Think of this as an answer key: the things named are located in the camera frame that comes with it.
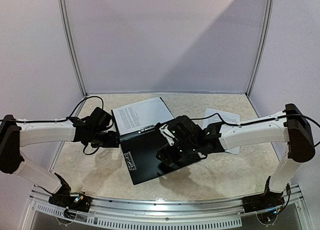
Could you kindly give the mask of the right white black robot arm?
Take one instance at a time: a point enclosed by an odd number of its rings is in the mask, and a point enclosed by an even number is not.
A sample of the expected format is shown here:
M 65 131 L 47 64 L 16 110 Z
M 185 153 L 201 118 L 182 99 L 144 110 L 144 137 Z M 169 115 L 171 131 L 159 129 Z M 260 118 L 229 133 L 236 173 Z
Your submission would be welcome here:
M 316 154 L 309 121 L 310 118 L 302 115 L 294 104 L 287 104 L 283 111 L 254 120 L 228 123 L 221 119 L 204 129 L 194 119 L 182 115 L 156 125 L 167 141 L 156 153 L 156 158 L 169 166 L 182 157 L 198 153 L 207 156 L 247 145 L 286 143 L 285 156 L 267 181 L 266 191 L 258 198 L 262 208 L 269 208 L 278 200 L 278 194 L 284 191 L 299 166 Z

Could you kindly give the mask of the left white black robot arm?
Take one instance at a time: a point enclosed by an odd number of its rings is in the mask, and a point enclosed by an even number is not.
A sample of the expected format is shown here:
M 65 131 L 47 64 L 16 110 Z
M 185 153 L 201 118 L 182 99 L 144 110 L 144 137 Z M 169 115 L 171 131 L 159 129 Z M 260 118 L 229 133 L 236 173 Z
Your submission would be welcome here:
M 48 142 L 79 142 L 84 147 L 90 145 L 96 149 L 117 148 L 120 137 L 111 130 L 112 126 L 112 115 L 99 107 L 82 119 L 26 120 L 6 115 L 0 121 L 0 171 L 29 180 L 54 195 L 63 207 L 70 207 L 75 200 L 68 183 L 59 174 L 50 173 L 25 156 L 21 147 Z

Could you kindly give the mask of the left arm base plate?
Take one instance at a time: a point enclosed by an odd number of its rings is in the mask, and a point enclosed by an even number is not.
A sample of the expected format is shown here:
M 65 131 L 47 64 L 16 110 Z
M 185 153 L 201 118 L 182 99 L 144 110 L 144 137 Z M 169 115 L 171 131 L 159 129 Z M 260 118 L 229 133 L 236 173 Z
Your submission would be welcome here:
M 58 207 L 88 213 L 91 208 L 92 198 L 83 193 L 73 194 L 69 190 L 62 190 L 52 194 L 48 202 Z

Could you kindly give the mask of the black clip folder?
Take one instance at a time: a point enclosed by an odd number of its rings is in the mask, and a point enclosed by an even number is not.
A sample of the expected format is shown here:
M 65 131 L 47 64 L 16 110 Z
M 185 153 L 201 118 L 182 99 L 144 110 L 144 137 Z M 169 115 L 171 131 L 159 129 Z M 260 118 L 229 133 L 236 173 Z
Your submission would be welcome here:
M 156 124 L 174 119 L 161 97 L 131 103 L 111 111 L 127 169 L 134 185 L 158 178 L 201 160 L 195 153 L 170 154 L 170 145 Z

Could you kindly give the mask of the white printed sheet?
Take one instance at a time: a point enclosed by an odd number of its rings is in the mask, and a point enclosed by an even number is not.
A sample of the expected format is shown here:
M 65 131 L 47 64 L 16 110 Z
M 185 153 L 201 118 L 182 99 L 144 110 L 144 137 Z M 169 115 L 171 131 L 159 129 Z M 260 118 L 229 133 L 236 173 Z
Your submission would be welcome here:
M 157 123 L 167 122 L 174 118 L 160 97 L 128 104 L 115 108 L 111 112 L 121 136 L 154 126 Z

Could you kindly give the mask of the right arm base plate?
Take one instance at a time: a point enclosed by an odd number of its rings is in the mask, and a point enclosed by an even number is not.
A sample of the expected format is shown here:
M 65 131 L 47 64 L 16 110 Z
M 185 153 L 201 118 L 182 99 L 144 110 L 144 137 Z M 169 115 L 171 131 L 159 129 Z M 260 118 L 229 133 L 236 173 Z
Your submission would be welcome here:
M 266 209 L 272 209 L 284 203 L 283 194 L 257 194 L 243 197 L 242 207 L 245 213 L 257 212 Z

